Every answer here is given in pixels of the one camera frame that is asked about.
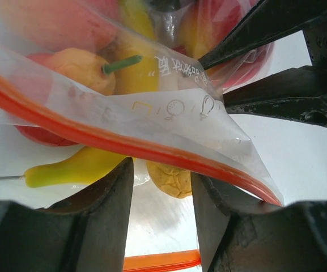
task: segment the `orange plastic strip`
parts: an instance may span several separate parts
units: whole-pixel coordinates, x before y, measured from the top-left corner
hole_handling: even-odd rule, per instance
[[[267,186],[238,169],[178,148],[122,136],[75,122],[26,98],[1,76],[0,108],[71,141],[185,168],[241,187],[266,202],[281,205]]]
[[[201,264],[198,250],[124,258],[124,272],[170,272]]]

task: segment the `transparent plastic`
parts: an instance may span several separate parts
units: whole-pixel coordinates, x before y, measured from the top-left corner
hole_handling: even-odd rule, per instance
[[[179,18],[175,49],[199,59],[214,49],[250,11],[258,0],[197,0],[185,7]],[[176,20],[167,20],[168,24]],[[266,66],[273,44],[251,50],[231,61],[208,69],[207,74],[218,94],[253,82]]]
[[[184,8],[177,20],[180,27],[192,3]],[[179,41],[189,45],[188,40],[167,44],[173,50],[162,44],[159,31],[152,7],[138,0],[0,0],[0,190],[9,190],[12,199],[32,207],[48,206],[77,192],[86,186],[82,180],[37,189],[26,187],[23,178],[3,180],[23,177],[29,168],[60,162],[89,146],[137,158],[135,185],[141,186],[134,190],[141,191],[134,199],[146,199],[143,204],[156,211],[158,203],[149,201],[162,197],[162,192],[149,180],[143,160],[215,177],[280,205],[275,182],[250,138],[226,113],[212,80],[194,56],[185,56],[176,47]],[[256,53],[238,58],[233,68],[226,66],[225,77],[244,62],[252,63]],[[137,57],[136,63],[111,71],[116,68],[111,64],[131,57]],[[32,141],[21,133],[28,127],[48,131],[70,145]],[[155,189],[155,195],[145,188]],[[171,216],[170,209],[193,211],[190,198],[164,196],[161,212],[146,209],[141,214],[153,218]],[[134,207],[139,204],[133,200]],[[181,230],[194,220],[193,213],[176,214],[183,215],[191,217],[176,220]],[[131,230],[148,230],[147,226],[152,227],[131,212]],[[160,230],[152,227],[156,236],[170,232],[169,227]],[[192,239],[187,250],[196,250],[194,232]],[[157,254],[177,251],[182,243],[174,238]],[[169,269],[188,267],[182,262],[198,265],[195,252],[173,253],[165,260],[185,257],[178,258],[176,266],[165,265]],[[151,253],[132,250],[127,257],[133,254]],[[155,257],[152,262],[147,257],[148,267],[158,264]],[[138,259],[127,259],[125,267],[137,268],[131,260]],[[169,271],[150,269],[141,271]]]

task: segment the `printed icon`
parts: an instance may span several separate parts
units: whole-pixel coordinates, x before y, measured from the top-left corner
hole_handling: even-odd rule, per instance
[[[178,99],[174,99],[167,104],[166,107],[168,117],[165,118],[166,121],[173,121],[173,118],[183,114],[185,111],[185,104]]]
[[[206,95],[202,101],[202,111],[199,113],[199,120],[202,121],[209,116],[209,113],[214,109],[214,106],[214,99],[211,96]]]
[[[135,111],[139,111],[141,114],[144,114],[145,116],[149,116],[152,112],[152,106],[150,104],[146,104],[140,101],[134,102],[133,107],[131,109]]]

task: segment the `plastic bag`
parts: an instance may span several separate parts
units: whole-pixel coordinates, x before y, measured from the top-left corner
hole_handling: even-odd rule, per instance
[[[153,1],[150,14],[156,32],[165,33],[160,43],[199,59],[219,44],[258,0],[197,0],[181,5]],[[256,79],[266,66],[274,44],[268,44],[207,71],[218,94],[232,91]]]

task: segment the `white surface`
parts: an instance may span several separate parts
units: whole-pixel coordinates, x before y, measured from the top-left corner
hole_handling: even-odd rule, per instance
[[[304,65],[311,62],[299,32],[277,42],[269,74]],[[232,118],[251,137],[286,205],[327,199],[327,129],[257,116]]]

